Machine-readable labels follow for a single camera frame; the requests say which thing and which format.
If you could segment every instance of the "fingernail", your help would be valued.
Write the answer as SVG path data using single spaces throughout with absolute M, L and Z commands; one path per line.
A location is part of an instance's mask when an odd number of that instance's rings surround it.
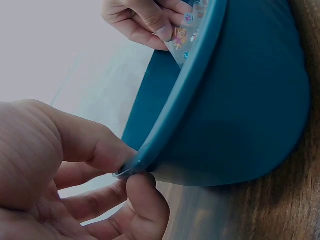
M 164 42 L 169 42 L 172 39 L 173 30 L 171 26 L 163 26 L 155 31 L 155 34 Z

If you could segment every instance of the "sticker sheet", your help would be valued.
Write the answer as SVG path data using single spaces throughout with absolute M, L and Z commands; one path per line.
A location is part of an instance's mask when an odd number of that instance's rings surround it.
M 206 14 L 207 7 L 208 0 L 194 2 L 193 12 L 184 14 L 181 25 L 173 28 L 172 41 L 165 42 L 180 68 L 192 55 L 192 48 L 197 41 L 199 27 Z

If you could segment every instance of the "blue plastic bowl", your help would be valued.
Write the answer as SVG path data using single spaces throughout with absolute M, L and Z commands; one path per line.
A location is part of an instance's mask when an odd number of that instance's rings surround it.
M 211 0 L 189 59 L 150 61 L 123 141 L 138 151 L 115 174 L 187 186 L 263 176 L 297 144 L 310 86 L 286 0 Z

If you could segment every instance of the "wooden surface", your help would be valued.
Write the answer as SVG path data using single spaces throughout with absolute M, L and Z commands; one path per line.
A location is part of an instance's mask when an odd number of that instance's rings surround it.
M 290 0 L 312 88 L 306 131 L 273 173 L 237 185 L 158 183 L 171 208 L 165 240 L 320 239 L 320 0 Z

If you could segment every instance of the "hand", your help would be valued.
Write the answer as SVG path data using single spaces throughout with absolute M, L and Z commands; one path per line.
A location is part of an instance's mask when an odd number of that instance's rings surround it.
M 101 15 L 129 40 L 167 51 L 164 42 L 172 38 L 171 23 L 180 26 L 191 11 L 181 0 L 103 0 Z
M 27 100 L 0 103 L 0 239 L 161 240 L 169 207 L 147 174 L 60 199 L 135 151 L 101 124 Z M 126 201 L 111 218 L 81 226 Z

